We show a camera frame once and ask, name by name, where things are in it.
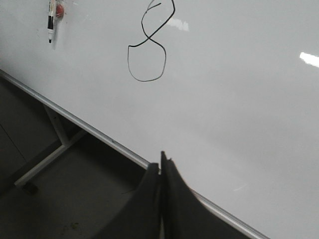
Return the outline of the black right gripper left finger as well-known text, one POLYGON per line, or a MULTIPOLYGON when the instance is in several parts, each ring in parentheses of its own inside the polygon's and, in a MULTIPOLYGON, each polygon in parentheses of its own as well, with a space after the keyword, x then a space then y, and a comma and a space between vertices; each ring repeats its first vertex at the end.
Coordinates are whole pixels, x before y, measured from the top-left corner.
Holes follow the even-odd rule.
POLYGON ((96 235, 95 239, 158 239, 160 237, 159 165, 151 163, 124 207, 96 235))

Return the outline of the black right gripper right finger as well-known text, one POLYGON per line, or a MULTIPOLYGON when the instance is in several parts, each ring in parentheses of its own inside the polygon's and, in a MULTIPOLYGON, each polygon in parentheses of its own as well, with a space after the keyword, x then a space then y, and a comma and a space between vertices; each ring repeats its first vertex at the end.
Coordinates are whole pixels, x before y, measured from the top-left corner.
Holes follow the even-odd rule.
POLYGON ((195 197, 175 163, 160 155, 161 213, 166 239, 244 239, 246 236, 211 213, 195 197))

